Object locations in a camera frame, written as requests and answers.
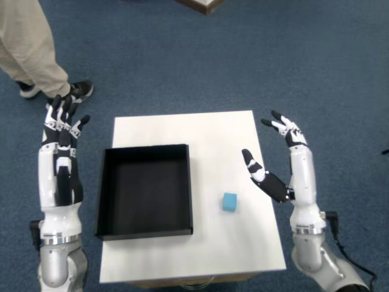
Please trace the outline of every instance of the white tabletop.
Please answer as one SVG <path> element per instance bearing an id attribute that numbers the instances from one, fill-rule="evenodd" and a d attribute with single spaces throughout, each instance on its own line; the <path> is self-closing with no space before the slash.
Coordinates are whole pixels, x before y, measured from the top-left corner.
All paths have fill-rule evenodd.
<path id="1" fill-rule="evenodd" d="M 103 243 L 100 282 L 285 269 L 270 198 L 250 180 L 241 150 L 262 162 L 251 111 L 115 118 L 112 146 L 188 144 L 193 235 Z M 234 213 L 224 192 L 238 194 Z"/>

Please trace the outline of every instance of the person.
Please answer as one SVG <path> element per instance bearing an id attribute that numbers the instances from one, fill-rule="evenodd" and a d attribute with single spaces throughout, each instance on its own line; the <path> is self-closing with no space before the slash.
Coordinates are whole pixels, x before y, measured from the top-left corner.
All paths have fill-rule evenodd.
<path id="1" fill-rule="evenodd" d="M 38 0 L 0 0 L 0 68 L 29 99 L 40 91 L 81 103 L 91 96 L 89 80 L 69 83 L 57 64 L 52 32 Z"/>

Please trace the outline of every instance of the blue carpet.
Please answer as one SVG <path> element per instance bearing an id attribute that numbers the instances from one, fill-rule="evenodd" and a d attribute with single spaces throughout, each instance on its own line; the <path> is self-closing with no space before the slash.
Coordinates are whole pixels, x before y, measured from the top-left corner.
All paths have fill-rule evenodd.
<path id="1" fill-rule="evenodd" d="M 271 109 L 305 132 L 319 206 L 340 213 L 341 241 L 378 273 L 376 291 L 389 291 L 389 155 L 380 155 L 389 148 L 388 1 L 225 0 L 209 17 L 173 0 L 41 3 L 70 81 L 95 83 L 77 113 L 92 116 L 78 151 L 86 291 L 144 291 L 98 283 L 98 174 L 115 116 L 253 110 L 266 166 L 288 181 L 285 143 L 260 124 Z M 45 100 L 21 99 L 1 73 L 0 101 L 0 291 L 38 291 L 28 225 L 43 217 L 37 153 Z M 292 206 L 275 212 L 287 270 L 204 291 L 320 291 L 290 260 Z"/>

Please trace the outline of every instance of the black cable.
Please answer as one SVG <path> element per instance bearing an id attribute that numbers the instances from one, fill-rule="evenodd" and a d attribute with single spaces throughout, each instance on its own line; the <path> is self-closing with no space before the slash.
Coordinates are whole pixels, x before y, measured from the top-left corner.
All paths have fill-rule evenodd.
<path id="1" fill-rule="evenodd" d="M 370 284 L 369 284 L 369 288 L 370 288 L 370 291 L 371 292 L 374 292 L 374 281 L 377 279 L 377 275 L 376 273 L 374 273 L 373 271 L 365 268 L 364 266 L 358 264 L 357 262 L 355 262 L 345 251 L 345 247 L 340 244 L 339 242 L 339 239 L 338 239 L 338 233 L 339 233 L 339 219 L 338 219 L 338 214 L 337 212 L 333 212 L 333 211 L 330 211 L 330 212 L 326 212 L 326 219 L 329 221 L 329 225 L 331 227 L 331 232 L 332 232 L 332 236 L 334 237 L 334 240 L 335 240 L 335 243 L 336 245 L 338 246 L 340 252 L 343 254 L 343 256 L 349 261 L 351 262 L 354 266 L 356 266 L 358 269 L 364 271 L 365 273 L 371 275 L 371 279 L 370 279 Z"/>

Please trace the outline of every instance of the sneaker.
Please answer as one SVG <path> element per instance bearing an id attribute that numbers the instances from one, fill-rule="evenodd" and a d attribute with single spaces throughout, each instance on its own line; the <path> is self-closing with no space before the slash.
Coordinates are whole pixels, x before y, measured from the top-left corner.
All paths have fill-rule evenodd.
<path id="1" fill-rule="evenodd" d="M 33 85 L 28 85 L 28 84 L 25 84 L 25 83 L 23 83 L 21 81 L 16 81 L 16 83 L 20 87 L 19 94 L 24 99 L 31 99 L 32 97 L 36 96 L 41 91 L 34 84 Z"/>
<path id="2" fill-rule="evenodd" d="M 93 92 L 93 84 L 89 80 L 71 83 L 71 91 L 64 96 L 64 99 L 69 95 L 72 97 L 72 103 L 84 102 Z"/>

